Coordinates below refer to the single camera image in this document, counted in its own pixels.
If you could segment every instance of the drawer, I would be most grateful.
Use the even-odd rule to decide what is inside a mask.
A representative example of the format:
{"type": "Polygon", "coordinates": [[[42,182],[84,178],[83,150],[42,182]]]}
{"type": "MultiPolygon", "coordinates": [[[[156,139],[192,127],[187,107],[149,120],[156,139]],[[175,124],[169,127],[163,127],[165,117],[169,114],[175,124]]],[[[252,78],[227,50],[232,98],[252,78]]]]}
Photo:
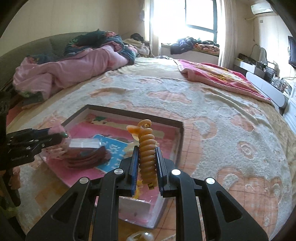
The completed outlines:
{"type": "Polygon", "coordinates": [[[291,100],[287,104],[287,107],[285,109],[285,115],[289,116],[289,119],[296,126],[296,105],[293,102],[291,102],[291,100]]]}
{"type": "Polygon", "coordinates": [[[296,105],[296,86],[294,86],[292,89],[290,100],[296,105]]]}
{"type": "Polygon", "coordinates": [[[284,119],[286,120],[286,122],[288,123],[288,125],[290,126],[290,128],[292,129],[292,131],[296,134],[296,125],[293,124],[293,120],[290,118],[289,115],[283,114],[284,119]]]}

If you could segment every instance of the metal screw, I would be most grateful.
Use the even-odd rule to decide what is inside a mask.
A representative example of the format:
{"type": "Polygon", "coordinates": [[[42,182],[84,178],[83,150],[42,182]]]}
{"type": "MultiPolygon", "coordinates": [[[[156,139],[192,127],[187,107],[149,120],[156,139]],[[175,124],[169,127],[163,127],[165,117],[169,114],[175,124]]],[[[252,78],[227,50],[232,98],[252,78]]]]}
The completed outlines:
{"type": "Polygon", "coordinates": [[[214,183],[215,183],[215,180],[214,180],[213,178],[211,178],[211,177],[207,178],[205,181],[206,181],[208,184],[214,184],[214,183]]]}
{"type": "Polygon", "coordinates": [[[88,181],[89,181],[89,179],[88,179],[87,177],[82,177],[82,178],[80,178],[80,180],[79,180],[79,182],[80,182],[81,184],[86,184],[86,183],[88,183],[88,181]]]}
{"type": "Polygon", "coordinates": [[[172,174],[175,175],[175,176],[178,176],[178,175],[181,174],[181,171],[179,169],[173,169],[172,174]]]}
{"type": "Polygon", "coordinates": [[[116,175],[120,175],[120,174],[123,174],[123,170],[121,168],[117,168],[117,169],[114,170],[114,173],[116,175]]]}

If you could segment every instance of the window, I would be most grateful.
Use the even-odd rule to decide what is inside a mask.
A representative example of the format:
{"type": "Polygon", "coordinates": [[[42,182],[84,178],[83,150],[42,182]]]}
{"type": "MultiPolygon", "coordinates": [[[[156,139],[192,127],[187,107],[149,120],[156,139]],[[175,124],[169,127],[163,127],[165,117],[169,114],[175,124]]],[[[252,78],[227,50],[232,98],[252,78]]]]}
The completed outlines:
{"type": "Polygon", "coordinates": [[[185,23],[195,35],[207,36],[217,41],[216,0],[185,0],[185,23]]]}
{"type": "Polygon", "coordinates": [[[217,40],[216,0],[158,0],[154,10],[152,22],[162,43],[185,37],[217,40]]]}

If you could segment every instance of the floral blanket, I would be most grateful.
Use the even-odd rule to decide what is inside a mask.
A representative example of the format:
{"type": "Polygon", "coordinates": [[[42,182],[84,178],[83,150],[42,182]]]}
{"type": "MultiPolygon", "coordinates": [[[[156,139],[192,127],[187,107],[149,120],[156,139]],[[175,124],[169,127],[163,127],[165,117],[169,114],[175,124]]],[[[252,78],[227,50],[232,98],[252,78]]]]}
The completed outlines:
{"type": "Polygon", "coordinates": [[[182,59],[175,62],[189,81],[201,82],[272,104],[241,73],[214,64],[199,64],[182,59]]]}
{"type": "Polygon", "coordinates": [[[193,50],[216,55],[216,56],[219,56],[220,54],[220,48],[215,45],[196,44],[193,46],[193,50]]]}
{"type": "Polygon", "coordinates": [[[31,57],[36,64],[60,61],[61,59],[73,57],[84,49],[97,49],[110,42],[116,43],[116,52],[128,59],[129,64],[135,63],[136,53],[124,46],[119,34],[110,31],[101,31],[99,29],[71,39],[65,47],[64,56],[62,58],[54,58],[45,54],[32,55],[31,57]]]}

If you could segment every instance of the wall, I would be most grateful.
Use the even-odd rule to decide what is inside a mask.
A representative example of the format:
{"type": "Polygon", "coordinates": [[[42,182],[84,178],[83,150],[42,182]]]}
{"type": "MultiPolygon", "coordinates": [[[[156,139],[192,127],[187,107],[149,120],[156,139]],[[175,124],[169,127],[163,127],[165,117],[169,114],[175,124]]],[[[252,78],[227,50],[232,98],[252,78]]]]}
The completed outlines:
{"type": "Polygon", "coordinates": [[[244,18],[252,18],[254,15],[251,6],[245,4],[242,0],[236,1],[237,6],[237,51],[247,56],[251,55],[253,41],[254,20],[245,21],[244,18]]]}
{"type": "Polygon", "coordinates": [[[130,38],[134,33],[139,33],[144,37],[144,21],[140,19],[144,0],[120,0],[118,4],[120,9],[119,34],[122,39],[130,38]]]}
{"type": "Polygon", "coordinates": [[[29,0],[0,38],[0,56],[36,39],[56,34],[118,32],[118,0],[29,0]]]}
{"type": "Polygon", "coordinates": [[[218,57],[197,51],[187,51],[182,54],[170,54],[170,46],[161,47],[161,55],[166,55],[174,59],[185,59],[196,63],[211,63],[218,65],[218,57]]]}
{"type": "Polygon", "coordinates": [[[292,36],[280,16],[258,17],[255,20],[256,43],[266,49],[267,60],[279,65],[280,77],[295,77],[296,70],[289,65],[288,36],[292,36]]]}

